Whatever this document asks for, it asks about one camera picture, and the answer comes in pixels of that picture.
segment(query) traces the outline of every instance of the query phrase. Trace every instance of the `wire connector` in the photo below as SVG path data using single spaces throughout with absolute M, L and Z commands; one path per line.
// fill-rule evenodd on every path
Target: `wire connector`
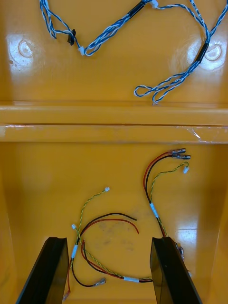
M 69 292 L 66 292 L 64 297 L 63 297 L 63 302 L 69 297 L 70 293 Z
M 175 155 L 175 154 L 183 154 L 183 153 L 186 153 L 186 149 L 185 149 L 185 148 L 183 148 L 183 149 L 172 150 L 172 155 Z
M 191 155 L 174 154 L 174 155 L 172 155 L 172 158 L 177 158 L 178 160 L 190 160 Z
M 128 282 L 139 283 L 139 279 L 135 279 L 135 278 L 133 278 L 133 277 L 124 276 L 124 277 L 123 277 L 123 280 L 124 280 L 124 281 L 128 281 Z
M 84 47 L 79 47 L 78 50 L 79 50 L 79 52 L 80 52 L 80 54 L 81 54 L 82 56 L 85 55 L 85 49 L 84 49 Z
M 158 8 L 158 1 L 152 0 L 152 1 L 150 2 L 150 4 L 152 5 L 153 9 L 157 9 L 157 8 Z
M 189 167 L 185 167 L 184 170 L 183 170 L 183 173 L 184 173 L 184 174 L 187 174 L 188 171 L 189 171 L 189 169 L 190 169 Z
M 68 40 L 67 40 L 67 42 L 72 46 L 72 45 L 74 45 L 74 43 L 75 43 L 75 36 L 76 36 L 76 31 L 75 31 L 75 29 L 73 29 L 73 30 L 71 31 L 71 33 L 72 33 L 73 35 L 71 35 L 71 34 L 68 35 Z
M 203 60 L 203 58 L 204 58 L 204 56 L 205 56 L 205 54 L 208 50 L 208 47 L 209 47 L 209 43 L 204 43 L 204 45 L 203 45 L 201 51 L 199 52 L 199 55 L 197 56 L 195 62 L 199 62 L 199 63 L 202 62 L 202 60 Z
M 129 11 L 128 16 L 131 19 L 134 15 L 136 15 L 141 9 L 144 8 L 146 3 L 141 0 L 132 10 Z
M 99 282 L 95 284 L 95 286 L 104 285 L 106 283 L 106 278 L 103 277 Z

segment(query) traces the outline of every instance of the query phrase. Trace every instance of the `yellow bin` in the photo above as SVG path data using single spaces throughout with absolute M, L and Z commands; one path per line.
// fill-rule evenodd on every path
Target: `yellow bin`
M 197 2 L 211 29 L 225 0 Z M 49 1 L 84 46 L 135 4 Z M 105 187 L 111 190 L 87 205 L 82 225 L 123 212 L 137 218 L 140 233 L 124 223 L 94 225 L 85 234 L 87 249 L 118 273 L 150 276 L 152 237 L 161 232 L 143 174 L 159 154 L 186 148 L 188 174 L 160 177 L 154 204 L 185 249 L 203 303 L 227 304 L 227 17 L 202 64 L 155 106 L 151 96 L 135 97 L 134 88 L 186 69 L 205 39 L 187 12 L 148 5 L 91 58 L 81 57 L 66 36 L 51 39 L 39 1 L 2 0 L 0 25 L 0 303 L 15 303 L 48 237 L 67 237 L 71 254 L 71 225 L 79 224 L 84 202 Z M 152 176 L 179 164 L 164 160 Z M 101 278 L 79 252 L 75 270 L 88 284 Z M 156 303 L 152 284 L 107 277 L 105 285 L 86 289 L 72 274 L 70 283 L 69 304 Z

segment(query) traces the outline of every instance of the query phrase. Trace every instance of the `black cable tie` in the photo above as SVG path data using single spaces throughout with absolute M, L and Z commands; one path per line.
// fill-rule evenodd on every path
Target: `black cable tie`
M 130 19 L 134 15 L 136 15 L 142 8 L 144 8 L 145 5 L 146 5 L 146 3 L 142 0 L 131 11 L 129 11 L 128 15 L 129 15 Z
M 70 45 L 72 46 L 72 45 L 74 45 L 74 43 L 75 43 L 75 36 L 76 36 L 76 31 L 75 31 L 75 29 L 73 29 L 73 30 L 71 31 L 71 33 L 73 34 L 73 36 L 69 34 L 69 35 L 68 35 L 68 40 L 67 40 L 67 42 L 70 43 Z
M 204 43 L 204 46 L 202 47 L 201 51 L 199 52 L 199 55 L 197 56 L 196 58 L 196 62 L 199 62 L 201 63 L 207 50 L 208 50 L 208 47 L 209 47 L 209 43 Z

